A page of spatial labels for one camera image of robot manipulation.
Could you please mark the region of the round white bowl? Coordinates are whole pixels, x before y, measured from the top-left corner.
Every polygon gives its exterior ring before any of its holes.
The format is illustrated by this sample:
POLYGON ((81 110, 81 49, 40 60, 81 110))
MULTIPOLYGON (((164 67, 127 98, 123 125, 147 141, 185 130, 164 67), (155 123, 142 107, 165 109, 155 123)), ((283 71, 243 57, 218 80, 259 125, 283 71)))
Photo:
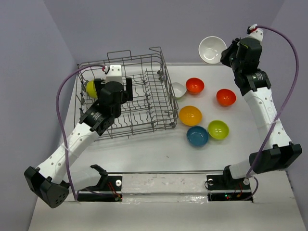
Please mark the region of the round white bowl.
POLYGON ((226 43, 219 37, 209 36, 204 38, 198 47, 202 61, 207 64, 219 64, 221 53, 227 48, 226 43))

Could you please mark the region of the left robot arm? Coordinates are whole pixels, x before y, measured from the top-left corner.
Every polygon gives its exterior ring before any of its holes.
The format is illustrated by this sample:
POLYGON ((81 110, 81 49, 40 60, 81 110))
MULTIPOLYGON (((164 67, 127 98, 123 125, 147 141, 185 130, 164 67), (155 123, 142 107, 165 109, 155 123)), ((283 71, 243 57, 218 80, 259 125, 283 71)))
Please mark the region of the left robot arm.
POLYGON ((64 136, 63 144, 43 163, 25 170, 30 190, 50 208, 56 208, 70 193, 90 187, 103 189, 108 183, 108 173, 99 165, 91 165, 76 177, 76 181, 72 181, 69 168, 121 116, 122 104, 132 99, 131 78, 126 78, 125 84, 115 81, 103 84, 98 99, 83 114, 71 134, 64 136))

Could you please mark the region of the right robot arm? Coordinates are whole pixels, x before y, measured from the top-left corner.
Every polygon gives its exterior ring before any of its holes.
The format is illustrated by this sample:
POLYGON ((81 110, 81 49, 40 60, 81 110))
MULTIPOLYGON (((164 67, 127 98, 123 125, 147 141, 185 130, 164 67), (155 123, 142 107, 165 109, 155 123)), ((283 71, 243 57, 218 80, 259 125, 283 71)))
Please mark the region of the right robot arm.
POLYGON ((260 139, 261 151, 250 154, 249 158, 225 167, 221 177, 222 185, 232 189, 239 179, 248 175, 288 168, 301 154, 300 144, 294 144, 287 135, 282 122, 276 118, 271 83, 266 72, 258 68, 262 53, 258 39, 236 38, 222 52, 220 61, 234 73, 234 82, 247 102, 255 120, 260 139))

